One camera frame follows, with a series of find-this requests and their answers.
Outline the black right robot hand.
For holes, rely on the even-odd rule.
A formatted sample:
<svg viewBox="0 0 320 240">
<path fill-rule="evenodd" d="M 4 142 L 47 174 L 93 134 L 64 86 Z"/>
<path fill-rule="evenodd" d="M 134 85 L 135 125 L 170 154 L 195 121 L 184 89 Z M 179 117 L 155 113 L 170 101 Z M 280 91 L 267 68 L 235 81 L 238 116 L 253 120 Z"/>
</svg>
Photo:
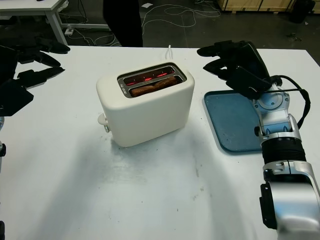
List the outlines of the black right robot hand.
<svg viewBox="0 0 320 240">
<path fill-rule="evenodd" d="M 201 57 L 218 57 L 203 69 L 228 81 L 234 71 L 242 67 L 260 79 L 269 78 L 269 72 L 254 44 L 250 41 L 219 41 L 197 50 Z"/>
</svg>

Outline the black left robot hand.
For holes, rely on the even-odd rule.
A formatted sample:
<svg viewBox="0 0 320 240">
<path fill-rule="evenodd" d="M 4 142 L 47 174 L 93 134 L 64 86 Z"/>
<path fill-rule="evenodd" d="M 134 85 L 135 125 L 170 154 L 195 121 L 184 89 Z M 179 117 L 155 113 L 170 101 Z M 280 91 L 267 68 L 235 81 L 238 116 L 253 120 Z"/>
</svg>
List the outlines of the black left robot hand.
<svg viewBox="0 0 320 240">
<path fill-rule="evenodd" d="M 40 36 L 4 38 L 0 40 L 0 46 L 13 50 L 20 64 L 38 62 L 48 67 L 41 71 L 30 69 L 20 72 L 16 80 L 26 89 L 42 85 L 65 71 L 49 53 L 65 55 L 71 50 L 63 43 Z"/>
</svg>

